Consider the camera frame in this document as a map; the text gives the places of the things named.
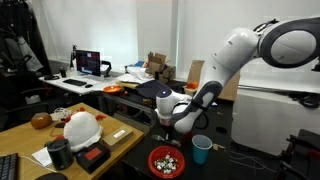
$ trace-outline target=blue cup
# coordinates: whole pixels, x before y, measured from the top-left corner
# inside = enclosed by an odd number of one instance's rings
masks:
[[[207,160],[209,149],[212,147],[212,141],[204,135],[195,135],[192,138],[193,159],[198,164],[203,164]]]

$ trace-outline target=monitor screen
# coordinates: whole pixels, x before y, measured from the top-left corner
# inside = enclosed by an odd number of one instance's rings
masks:
[[[100,53],[94,51],[76,50],[77,71],[100,76]]]

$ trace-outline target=robotic arm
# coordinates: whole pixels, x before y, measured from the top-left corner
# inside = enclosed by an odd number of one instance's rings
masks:
[[[278,68],[296,68],[320,55],[320,18],[262,24],[255,31],[232,30],[204,64],[198,92],[191,96],[172,90],[157,94],[160,123],[189,132],[198,116],[218,98],[226,83],[249,61],[262,58]]]

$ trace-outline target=keyboard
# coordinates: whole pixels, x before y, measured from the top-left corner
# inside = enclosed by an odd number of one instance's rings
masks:
[[[67,80],[64,80],[62,82],[68,83],[68,84],[72,84],[72,85],[75,85],[75,86],[83,86],[83,85],[87,84],[84,81],[79,81],[79,80],[75,80],[75,79],[67,79]]]
[[[18,153],[0,156],[0,179],[16,180],[18,174]]]

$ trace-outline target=wooden desk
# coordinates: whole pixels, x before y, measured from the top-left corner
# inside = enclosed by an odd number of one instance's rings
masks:
[[[70,107],[69,109],[74,112],[79,110],[80,107],[84,107],[86,111],[93,115],[103,114],[84,103],[79,103]],[[30,123],[26,123],[13,129],[1,132],[0,155],[18,153],[19,156],[27,156],[33,159],[31,155],[32,153],[42,149],[47,141],[52,141],[55,139],[55,137],[50,136],[50,132],[55,124],[56,123],[52,123],[47,128],[36,130],[31,126]],[[104,127],[102,137],[110,134],[112,131],[124,125],[124,123],[110,116],[100,120],[99,124]],[[54,129],[53,134],[59,133],[62,133],[62,129]],[[133,136],[131,136],[126,143],[121,145],[115,151],[111,152],[111,157],[92,174],[88,174],[86,171],[84,171],[78,165],[76,159],[74,159],[73,164],[69,168],[59,172],[65,174],[68,179],[98,179],[112,165],[119,161],[121,157],[123,157],[131,148],[133,148],[142,138],[143,132],[133,128]],[[20,158],[18,171],[20,180],[35,179],[41,175],[51,172],[25,158]]]

